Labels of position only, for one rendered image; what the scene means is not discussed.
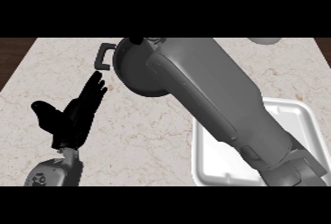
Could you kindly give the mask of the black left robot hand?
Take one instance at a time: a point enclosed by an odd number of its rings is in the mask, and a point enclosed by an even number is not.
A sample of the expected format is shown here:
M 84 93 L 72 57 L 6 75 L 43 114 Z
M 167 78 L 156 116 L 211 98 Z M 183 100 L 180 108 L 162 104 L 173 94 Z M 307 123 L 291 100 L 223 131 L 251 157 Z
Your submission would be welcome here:
M 35 112 L 38 126 L 53 135 L 53 149 L 77 150 L 82 146 L 106 91 L 102 73 L 96 71 L 87 80 L 78 98 L 71 100 L 62 111 L 44 101 L 32 102 L 31 109 Z

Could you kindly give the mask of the dark grey pot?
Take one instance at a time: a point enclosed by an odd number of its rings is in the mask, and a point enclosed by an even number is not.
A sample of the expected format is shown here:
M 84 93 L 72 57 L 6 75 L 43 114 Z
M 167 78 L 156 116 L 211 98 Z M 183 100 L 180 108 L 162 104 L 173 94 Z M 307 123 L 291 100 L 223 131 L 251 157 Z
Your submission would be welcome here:
M 111 65 L 103 63 L 106 50 L 113 51 Z M 124 38 L 118 44 L 102 43 L 97 49 L 94 68 L 105 71 L 113 69 L 124 86 L 137 95 L 161 97 L 168 94 L 168 91 L 153 79 L 146 66 L 150 54 L 152 49 L 146 42 L 134 45 L 130 39 Z

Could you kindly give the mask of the white tray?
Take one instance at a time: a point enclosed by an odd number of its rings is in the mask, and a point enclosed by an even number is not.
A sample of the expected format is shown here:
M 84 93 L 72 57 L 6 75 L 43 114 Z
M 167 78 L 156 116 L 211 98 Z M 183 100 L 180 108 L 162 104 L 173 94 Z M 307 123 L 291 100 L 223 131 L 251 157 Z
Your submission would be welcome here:
M 328 174 L 322 180 L 331 186 L 331 157 L 311 109 L 297 100 L 267 97 L 263 105 L 325 167 Z M 264 186 L 258 172 L 236 150 L 215 141 L 196 120 L 192 120 L 190 175 L 196 186 Z

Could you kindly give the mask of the pale grey rounded object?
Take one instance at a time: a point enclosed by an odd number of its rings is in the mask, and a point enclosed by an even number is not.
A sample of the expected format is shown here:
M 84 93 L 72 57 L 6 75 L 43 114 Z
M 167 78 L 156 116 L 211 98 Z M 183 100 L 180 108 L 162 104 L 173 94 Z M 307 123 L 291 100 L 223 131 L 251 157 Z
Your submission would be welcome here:
M 279 42 L 279 38 L 249 38 L 249 40 L 258 45 L 273 45 Z

